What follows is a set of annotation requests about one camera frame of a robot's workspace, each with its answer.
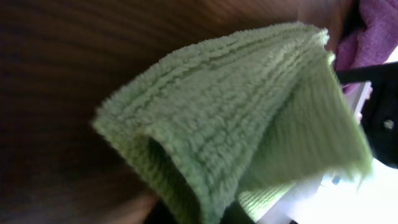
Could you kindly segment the light green cloth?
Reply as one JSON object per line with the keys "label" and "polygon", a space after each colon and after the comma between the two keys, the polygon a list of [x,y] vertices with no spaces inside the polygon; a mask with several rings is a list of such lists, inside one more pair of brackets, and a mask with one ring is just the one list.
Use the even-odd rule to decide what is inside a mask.
{"label": "light green cloth", "polygon": [[372,169],[328,39],[293,22],[183,47],[115,91],[93,128],[178,223],[219,223],[234,202],[257,220],[301,180]]}

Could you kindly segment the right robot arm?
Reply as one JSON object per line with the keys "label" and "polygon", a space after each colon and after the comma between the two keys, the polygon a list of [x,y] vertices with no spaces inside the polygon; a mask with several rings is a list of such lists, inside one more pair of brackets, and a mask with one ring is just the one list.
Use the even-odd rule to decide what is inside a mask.
{"label": "right robot arm", "polygon": [[345,180],[329,173],[302,182],[259,223],[397,223],[397,51],[361,72],[362,84],[348,101],[374,157],[370,175]]}

